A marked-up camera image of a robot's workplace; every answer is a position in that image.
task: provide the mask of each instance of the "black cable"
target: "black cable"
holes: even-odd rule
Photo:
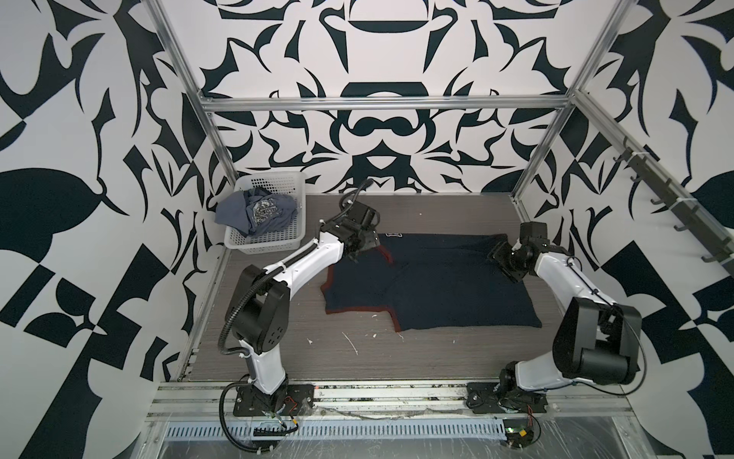
[[[370,185],[372,185],[373,183],[374,183],[374,180],[372,180],[371,178],[365,178],[364,180],[362,180],[362,183],[360,183],[360,185],[357,187],[356,190],[350,191],[350,192],[346,193],[344,196],[342,196],[341,199],[339,199],[339,207],[341,208],[341,212],[339,212],[338,214],[336,214],[336,216],[328,219],[324,223],[332,222],[334,220],[339,220],[344,215],[347,215],[349,213],[349,211],[352,210],[352,207],[354,206],[355,202],[357,202],[357,197],[359,197],[360,193],[365,188],[367,188]],[[354,195],[354,197],[350,200],[349,205],[348,206],[343,206],[344,205],[344,201],[350,195]]]
[[[232,388],[235,387],[247,387],[250,383],[243,383],[241,381],[237,381],[236,383],[231,383],[227,385],[227,387],[224,388],[222,391],[222,395],[219,396],[219,425],[222,426],[222,430],[224,431],[225,437],[227,437],[227,440],[229,440],[232,445],[235,446],[235,448],[240,449],[241,451],[245,452],[269,452],[269,449],[261,449],[261,448],[255,448],[247,446],[246,444],[240,443],[237,441],[236,438],[234,438],[234,435],[232,435],[232,432],[229,431],[227,428],[227,422],[225,421],[225,397],[227,396],[227,392],[229,392]]]
[[[576,274],[576,277],[578,277],[581,280],[581,282],[584,283],[584,285],[589,289],[589,291],[593,295],[595,295],[600,300],[602,300],[604,303],[606,303],[610,308],[612,308],[614,310],[618,310],[619,309],[618,306],[615,306],[615,305],[611,304],[604,297],[602,297],[599,294],[599,290],[598,289],[592,289],[592,287],[589,285],[589,283],[584,280],[584,277],[581,276],[580,274],[578,274],[578,272],[573,268],[573,264],[570,263],[570,260],[571,259],[575,259],[575,258],[576,258],[575,256],[568,257],[566,259],[566,266],[568,266],[571,269],[571,271],[573,271],[573,273]],[[627,325],[627,329],[634,335],[635,340],[637,340],[637,345],[639,346],[640,352],[642,353],[642,378],[640,379],[640,382],[637,384],[637,387],[635,387],[634,389],[632,389],[629,392],[622,392],[621,394],[618,394],[617,392],[605,391],[604,389],[600,389],[600,388],[598,388],[596,386],[593,386],[591,384],[585,383],[584,381],[579,381],[579,383],[584,384],[585,386],[588,386],[588,387],[590,387],[590,388],[592,388],[594,390],[597,390],[599,392],[603,392],[604,394],[617,395],[618,397],[621,397],[621,396],[626,397],[628,395],[634,394],[635,392],[637,392],[642,387],[642,384],[644,383],[644,380],[647,377],[647,356],[644,353],[644,348],[642,347],[642,341],[640,340],[640,337],[637,334],[637,332],[632,328],[632,325],[630,325],[629,322],[627,322],[627,320],[625,319],[625,317],[623,315],[620,315],[619,318],[622,319],[622,323],[624,323],[625,325]]]
[[[531,413],[530,411],[528,411],[528,416],[530,416],[531,418],[533,418],[533,420],[535,421],[535,424],[533,424],[533,425],[534,426],[535,425],[538,426],[538,436],[536,437],[535,435],[533,435],[533,441],[531,441],[528,444],[528,446],[530,446],[532,444],[536,444],[538,442],[538,440],[540,440],[540,436],[543,434],[543,429],[540,427],[540,421],[538,421],[538,418],[537,417],[533,416],[533,413]]]
[[[247,382],[243,383],[242,378],[240,378],[240,381],[237,381],[236,383],[231,383],[227,385],[227,387],[225,387],[224,390],[222,391],[222,394],[219,396],[219,425],[222,426],[222,430],[224,431],[224,434],[225,434],[225,437],[227,437],[227,440],[229,440],[229,442],[232,443],[232,445],[234,445],[235,448],[240,449],[245,452],[254,452],[254,453],[271,452],[272,449],[256,448],[256,447],[251,447],[246,444],[240,443],[236,438],[234,438],[234,436],[232,435],[232,432],[229,431],[229,428],[227,428],[227,421],[225,420],[225,398],[227,396],[227,393],[235,387],[251,386],[251,383],[247,383]],[[298,430],[298,423],[296,422],[295,419],[293,419],[293,424],[294,426],[291,427],[290,429],[273,432],[273,434],[274,435],[288,435],[289,433],[296,432]],[[253,431],[254,430],[268,432],[265,429],[255,428],[253,429]]]
[[[571,382],[571,383],[568,383],[568,384],[564,384],[563,386],[551,387],[551,388],[544,387],[542,389],[535,389],[534,391],[525,391],[525,392],[548,392],[548,391],[555,391],[557,389],[563,389],[564,387],[574,386],[574,385],[575,385],[575,381],[574,382]]]
[[[569,261],[569,260],[576,260],[576,261],[578,261],[578,268],[579,268],[579,269],[580,269],[581,271],[583,271],[583,270],[584,270],[584,265],[583,265],[583,264],[581,263],[581,260],[580,260],[580,259],[578,259],[578,257],[577,257],[577,256],[571,255],[570,257],[568,257],[568,258],[566,259],[566,265],[567,265],[567,266],[572,266],[572,265],[570,265],[570,264],[568,263],[568,261]]]
[[[313,252],[316,249],[316,244],[311,245],[310,248],[304,250],[303,252],[299,253],[298,255],[294,256],[292,259],[289,259],[285,263],[283,263],[286,267],[290,267],[293,264],[297,263],[298,261],[302,260],[306,255]],[[238,353],[244,353],[245,355],[250,354],[250,350],[246,347],[231,347],[227,348],[225,347],[225,344],[227,342],[227,336],[229,335],[230,331],[232,331],[232,324],[234,323],[235,318],[237,318],[237,314],[242,310],[242,308],[252,299],[253,296],[268,282],[270,282],[276,275],[283,272],[283,267],[279,266],[272,270],[271,272],[268,272],[263,277],[256,280],[252,286],[245,292],[244,295],[242,295],[242,298],[240,298],[239,302],[237,303],[237,307],[232,309],[232,312],[225,320],[225,324],[222,327],[222,331],[219,332],[219,339],[217,340],[217,349],[219,350],[219,353],[223,355],[232,355],[232,354],[238,354]]]
[[[374,180],[373,179],[371,179],[371,178],[365,178],[364,180],[362,180],[362,183],[359,184],[359,186],[357,187],[357,189],[354,189],[354,190],[352,190],[352,191],[350,191],[348,193],[344,193],[344,195],[342,195],[342,197],[339,198],[339,209],[340,209],[339,213],[336,214],[334,217],[331,217],[330,219],[325,220],[321,225],[319,225],[316,228],[316,236],[315,236],[315,238],[316,238],[317,241],[319,240],[319,233],[321,233],[321,227],[323,225],[326,225],[327,223],[333,222],[334,220],[338,220],[338,219],[342,218],[344,215],[348,214],[349,211],[352,210],[352,207],[354,206],[355,202],[357,201],[357,196],[359,196],[359,194],[365,188],[369,187],[373,183],[374,183]],[[352,196],[352,195],[354,195],[354,197],[349,202],[349,205],[345,206],[344,205],[344,201],[349,196]]]

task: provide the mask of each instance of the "white debris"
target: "white debris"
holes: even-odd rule
[[[355,350],[355,354],[359,355],[359,352],[357,352],[357,348],[355,347],[354,343],[352,343],[352,340],[349,339],[349,337],[346,335],[346,333],[341,332],[342,335],[344,335],[344,338],[346,338],[347,341],[352,345],[352,349]]]

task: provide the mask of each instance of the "red trim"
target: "red trim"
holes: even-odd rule
[[[402,332],[402,329],[400,328],[400,324],[398,323],[398,318],[395,315],[395,309],[393,309],[392,306],[355,306],[353,308],[341,308],[341,309],[327,309],[327,314],[337,314],[340,312],[350,312],[350,311],[356,311],[356,312],[383,312],[387,311],[390,313],[390,318],[393,320],[393,327],[395,328],[396,333]]]
[[[388,261],[388,263],[393,262],[393,257],[390,254],[390,252],[385,249],[383,252],[380,250],[382,246],[379,246],[377,250],[380,251],[380,253],[385,257],[385,259]],[[332,264],[329,266],[329,271],[327,273],[326,282],[324,282],[321,285],[321,293],[326,293],[328,289],[331,288],[332,284],[334,283],[334,265]],[[327,314],[337,314],[339,312],[349,312],[349,311],[358,311],[358,312],[383,312],[387,311],[390,314],[390,318],[393,320],[393,327],[395,328],[396,333],[400,333],[402,329],[400,328],[400,323],[398,322],[398,317],[395,314],[395,309],[392,306],[355,306],[352,308],[341,308],[341,309],[327,309]]]
[[[385,257],[385,260],[388,262],[388,264],[392,264],[394,262],[393,254],[390,253],[390,251],[384,245],[378,245],[377,251]]]

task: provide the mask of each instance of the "wooden floor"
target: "wooden floor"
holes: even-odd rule
[[[319,218],[337,213],[338,198],[308,196],[307,236],[315,234]],[[514,241],[519,232],[520,220],[507,195],[367,195],[361,196],[360,201],[380,212],[380,233],[507,233],[509,240]],[[248,256],[233,251],[189,380],[237,380],[246,372],[243,360],[217,352],[224,315],[237,278],[246,266],[263,267],[285,255],[278,252]],[[280,350],[283,366],[292,380],[496,377],[510,361],[549,351],[561,322],[553,293],[544,281],[531,276],[526,277],[525,284],[542,328],[449,327],[406,330],[400,334],[395,333],[387,312],[327,316],[319,289],[325,281],[323,271],[291,301],[288,332]],[[228,345],[235,345],[235,341],[230,338]]]

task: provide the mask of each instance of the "white plastic basket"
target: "white plastic basket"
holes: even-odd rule
[[[242,236],[228,226],[225,231],[225,246],[248,255],[255,253],[296,250],[306,234],[306,175],[300,172],[263,172],[240,177],[234,184],[235,190],[264,188],[278,195],[291,195],[296,201],[298,213],[283,231],[265,233],[258,237]]]

